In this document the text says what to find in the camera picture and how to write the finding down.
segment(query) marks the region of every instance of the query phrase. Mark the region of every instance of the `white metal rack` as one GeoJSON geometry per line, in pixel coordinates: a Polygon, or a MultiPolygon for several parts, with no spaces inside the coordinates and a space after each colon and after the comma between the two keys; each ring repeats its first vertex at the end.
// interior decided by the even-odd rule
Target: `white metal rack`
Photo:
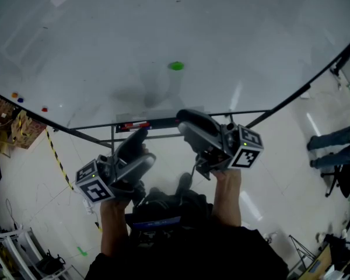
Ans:
{"type": "MultiPolygon", "coordinates": [[[[12,232],[7,232],[7,233],[0,233],[0,243],[3,243],[10,254],[13,256],[13,259],[15,258],[16,263],[19,266],[20,273],[25,280],[37,280],[36,276],[31,272],[28,264],[25,262],[23,257],[21,256],[18,248],[14,244],[13,240],[18,239],[19,235],[23,234],[23,237],[25,238],[27,244],[30,246],[34,256],[36,257],[37,260],[42,260],[43,257],[39,253],[38,249],[36,248],[34,242],[32,241],[29,232],[31,232],[31,228],[28,229],[20,229],[12,232]]],[[[16,280],[17,278],[14,278],[12,274],[10,273],[8,267],[5,264],[5,261],[1,258],[0,256],[0,265],[2,268],[2,273],[4,277],[6,277],[9,280],[16,280]]],[[[70,265],[68,267],[65,267],[52,275],[45,275],[42,279],[43,280],[53,280],[53,279],[60,279],[59,277],[62,277],[62,279],[70,280],[72,279],[68,271],[71,269],[74,269],[75,272],[80,275],[81,279],[84,279],[84,277],[79,273],[79,271],[73,266],[70,265]]]]}

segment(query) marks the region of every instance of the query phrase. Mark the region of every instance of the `whiteboard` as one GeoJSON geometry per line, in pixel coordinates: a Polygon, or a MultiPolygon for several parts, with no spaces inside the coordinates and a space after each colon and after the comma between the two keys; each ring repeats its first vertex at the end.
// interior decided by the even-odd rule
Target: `whiteboard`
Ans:
{"type": "Polygon", "coordinates": [[[69,128],[266,110],[349,42],[350,0],[0,0],[0,95],[69,128]]]}

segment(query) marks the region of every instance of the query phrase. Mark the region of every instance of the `black chair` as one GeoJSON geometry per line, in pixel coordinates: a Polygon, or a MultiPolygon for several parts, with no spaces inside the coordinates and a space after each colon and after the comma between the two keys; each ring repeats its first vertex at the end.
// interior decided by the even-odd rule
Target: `black chair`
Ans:
{"type": "Polygon", "coordinates": [[[320,176],[324,177],[327,175],[334,176],[331,189],[325,194],[325,197],[331,195],[334,185],[337,183],[337,187],[340,188],[345,198],[350,195],[350,164],[334,166],[334,172],[332,173],[321,173],[320,176]]]}

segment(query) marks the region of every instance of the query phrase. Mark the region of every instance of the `black sleeve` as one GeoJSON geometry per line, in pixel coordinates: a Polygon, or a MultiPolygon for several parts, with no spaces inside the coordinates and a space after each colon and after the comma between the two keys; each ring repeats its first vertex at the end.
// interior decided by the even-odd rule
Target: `black sleeve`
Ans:
{"type": "Polygon", "coordinates": [[[275,279],[286,279],[288,266],[263,239],[257,230],[245,227],[214,225],[211,246],[219,254],[218,261],[225,266],[239,266],[248,272],[251,279],[264,279],[268,275],[275,279]]]}
{"type": "Polygon", "coordinates": [[[106,275],[111,273],[114,259],[102,253],[97,255],[96,259],[89,266],[88,274],[85,280],[106,279],[106,275]]]}

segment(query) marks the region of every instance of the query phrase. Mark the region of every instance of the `black bag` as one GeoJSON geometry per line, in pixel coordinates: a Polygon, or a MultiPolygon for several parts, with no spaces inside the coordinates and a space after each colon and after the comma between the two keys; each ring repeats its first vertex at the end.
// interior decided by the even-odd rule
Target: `black bag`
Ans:
{"type": "Polygon", "coordinates": [[[53,273],[59,271],[64,264],[65,261],[62,257],[57,254],[57,258],[54,258],[51,255],[51,252],[48,250],[45,257],[36,264],[36,267],[42,273],[52,275],[53,273]]]}

